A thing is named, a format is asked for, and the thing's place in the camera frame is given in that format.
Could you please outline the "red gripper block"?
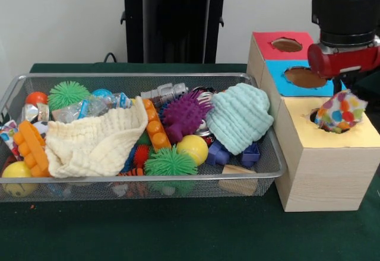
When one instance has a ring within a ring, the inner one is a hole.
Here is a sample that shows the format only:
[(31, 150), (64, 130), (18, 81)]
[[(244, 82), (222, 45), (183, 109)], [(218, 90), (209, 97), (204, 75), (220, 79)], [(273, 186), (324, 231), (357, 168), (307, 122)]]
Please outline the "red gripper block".
[(333, 78), (334, 94), (338, 94), (342, 91), (338, 76), (353, 71), (372, 71), (379, 66), (379, 45), (333, 48), (322, 43), (312, 44), (308, 47), (308, 63), (311, 71), (321, 78)]

